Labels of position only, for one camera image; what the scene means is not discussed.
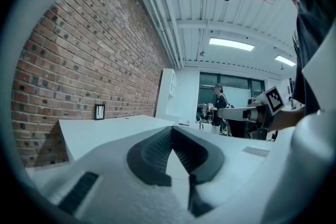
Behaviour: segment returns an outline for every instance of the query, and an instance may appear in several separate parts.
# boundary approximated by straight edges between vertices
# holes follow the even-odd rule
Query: white desk
[[[60,120],[69,161],[75,162],[97,146],[174,122],[145,115],[106,120]]]

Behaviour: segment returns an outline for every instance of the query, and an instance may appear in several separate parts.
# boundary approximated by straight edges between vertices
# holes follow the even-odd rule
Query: glass window
[[[214,91],[211,89],[199,89],[200,95],[199,95],[199,104],[215,104],[216,101],[216,95],[214,94]]]
[[[248,80],[243,78],[240,79],[240,78],[221,76],[221,84],[224,87],[232,87],[246,90],[249,89]]]
[[[217,84],[216,74],[200,74],[200,86],[214,86]]]
[[[255,98],[260,94],[261,94],[261,92],[252,92],[251,97]]]
[[[252,81],[252,91],[253,92],[262,92],[263,87],[261,86],[261,82],[257,80]]]

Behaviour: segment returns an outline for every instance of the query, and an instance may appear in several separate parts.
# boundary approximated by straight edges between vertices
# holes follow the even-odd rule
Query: ceiling beam
[[[259,71],[255,69],[249,69],[246,67],[239,67],[239,66],[228,66],[224,65],[222,63],[215,63],[215,62],[203,62],[203,61],[185,61],[184,66],[186,67],[199,67],[199,68],[213,68],[213,69],[221,69],[221,70],[227,70],[227,71],[238,71],[243,72],[246,74],[250,74],[251,78],[254,78],[253,76],[259,76],[263,78],[273,78],[282,80],[282,76],[278,76],[275,74],[267,73],[264,71]]]
[[[177,20],[176,23],[177,23],[178,28],[198,28],[198,29],[207,28],[206,20]],[[226,32],[248,36],[251,38],[256,38],[260,41],[265,42],[266,44],[269,44],[270,46],[277,47],[278,49],[288,53],[288,55],[295,54],[293,46],[290,47],[288,44],[284,44],[276,40],[275,38],[272,38],[264,33],[258,32],[251,28],[247,28],[245,26],[210,21],[208,29],[226,31]]]

